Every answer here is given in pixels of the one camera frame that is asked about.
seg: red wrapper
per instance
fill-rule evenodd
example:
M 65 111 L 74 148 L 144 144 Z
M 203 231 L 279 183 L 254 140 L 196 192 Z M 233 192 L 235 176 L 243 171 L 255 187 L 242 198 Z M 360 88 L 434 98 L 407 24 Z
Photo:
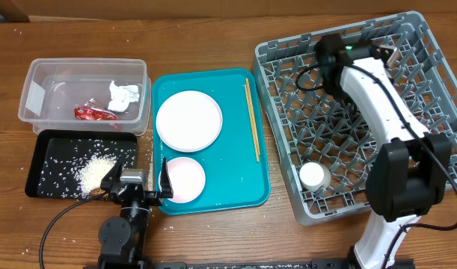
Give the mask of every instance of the red wrapper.
M 75 116 L 79 120 L 119 120 L 117 115 L 104 108 L 95 99 L 74 109 Z M 111 124 L 116 130 L 120 130 L 117 124 Z

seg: black tray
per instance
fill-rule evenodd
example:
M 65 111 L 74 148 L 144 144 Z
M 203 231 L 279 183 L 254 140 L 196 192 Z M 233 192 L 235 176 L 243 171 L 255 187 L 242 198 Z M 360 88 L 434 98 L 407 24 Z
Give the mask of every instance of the black tray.
M 93 149 L 91 146 L 94 146 L 94 143 L 102 145 L 98 149 Z M 80 196 L 80 192 L 77 191 L 78 182 L 73 177 L 68 175 L 62 181 L 62 176 L 58 177 L 58 174 L 70 171 L 74 167 L 73 159 L 81 159 L 76 165 L 83 165 L 85 159 L 91 156 L 92 150 L 97 150 L 100 155 L 123 156 L 124 167 L 133 168 L 137 158 L 137 137 L 125 132 L 42 131 L 35 144 L 34 156 L 25 183 L 25 194 L 40 198 L 88 198 Z M 50 157 L 58 159 L 58 163 L 52 163 Z

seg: wood grain surface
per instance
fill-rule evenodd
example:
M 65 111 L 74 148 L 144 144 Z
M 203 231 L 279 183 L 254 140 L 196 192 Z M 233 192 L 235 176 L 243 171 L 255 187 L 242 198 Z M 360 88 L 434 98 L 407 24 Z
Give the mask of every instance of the wood grain surface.
M 192 19 L 249 16 L 457 12 L 457 0 L 0 0 L 10 17 L 33 16 L 85 19 Z
M 153 21 L 0 24 L 0 268 L 38 268 L 37 251 L 50 220 L 72 204 L 29 198 L 25 180 L 37 136 L 17 118 L 19 98 L 35 58 L 140 58 L 149 77 L 231 67 L 251 68 L 257 44 L 375 18 L 359 16 L 178 19 Z M 426 16 L 457 78 L 457 13 Z M 139 139 L 137 167 L 148 169 L 152 127 Z M 263 118 L 272 193 L 262 206 L 177 217 L 154 211 L 145 245 L 155 262 L 273 262 L 344 257 L 356 243 L 368 214 L 318 226 L 296 223 L 280 174 L 277 150 Z M 95 265 L 100 224 L 119 214 L 110 202 L 72 210 L 53 227 L 44 252 L 47 268 Z M 457 200 L 447 192 L 425 223 L 457 219 Z M 419 268 L 457 268 L 457 230 L 412 230 L 397 257 Z

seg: wooden table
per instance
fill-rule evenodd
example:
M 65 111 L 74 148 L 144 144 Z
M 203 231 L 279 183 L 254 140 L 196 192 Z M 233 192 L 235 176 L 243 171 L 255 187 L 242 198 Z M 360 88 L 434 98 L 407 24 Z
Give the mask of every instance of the wooden table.
M 69 200 L 28 198 L 25 180 L 37 136 L 17 118 L 22 85 L 35 58 L 140 58 L 149 77 L 207 69 L 251 68 L 257 44 L 377 15 L 254 19 L 179 19 L 0 24 L 0 268 L 38 268 L 38 249 L 49 221 Z M 426 19 L 457 78 L 457 13 Z M 368 214 L 303 227 L 296 223 L 281 178 L 271 129 L 264 132 L 272 175 L 269 200 L 257 208 L 169 217 L 154 211 L 145 245 L 153 261 L 188 263 L 309 261 L 344 257 L 364 230 Z M 140 139 L 138 167 L 148 169 L 152 129 Z M 83 205 L 59 220 L 44 252 L 47 268 L 95 265 L 100 224 L 119 214 L 109 202 Z M 422 221 L 447 225 L 457 200 L 447 192 Z M 412 230 L 398 257 L 419 268 L 457 268 L 457 231 Z

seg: dish rack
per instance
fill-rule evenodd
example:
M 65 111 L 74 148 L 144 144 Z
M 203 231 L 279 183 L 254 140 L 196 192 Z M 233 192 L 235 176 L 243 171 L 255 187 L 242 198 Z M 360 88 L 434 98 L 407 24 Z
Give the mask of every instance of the dish rack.
M 305 93 L 296 76 L 316 63 L 313 48 L 325 34 L 346 43 L 372 40 L 396 46 L 401 58 L 387 69 L 405 104 L 432 134 L 445 133 L 452 144 L 449 173 L 457 182 L 457 81 L 423 16 L 399 13 L 259 44 L 253 71 L 280 157 L 281 171 L 296 220 L 304 226 L 369 210 L 364 188 L 376 143 L 363 117 L 351 105 L 323 90 Z M 319 86 L 317 69 L 305 87 Z M 317 161 L 331 171 L 328 188 L 314 193 L 301 186 L 298 171 Z

